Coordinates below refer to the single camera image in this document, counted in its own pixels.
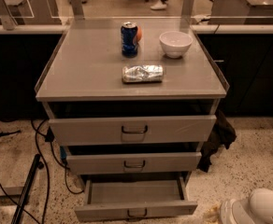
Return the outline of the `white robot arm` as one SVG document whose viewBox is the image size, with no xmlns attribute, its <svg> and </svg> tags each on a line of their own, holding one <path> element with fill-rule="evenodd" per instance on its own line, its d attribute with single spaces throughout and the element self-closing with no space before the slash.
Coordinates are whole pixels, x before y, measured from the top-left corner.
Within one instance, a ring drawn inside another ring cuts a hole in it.
<svg viewBox="0 0 273 224">
<path fill-rule="evenodd" d="M 273 190 L 254 189 L 247 198 L 229 199 L 203 215 L 204 224 L 273 224 Z"/>
</svg>

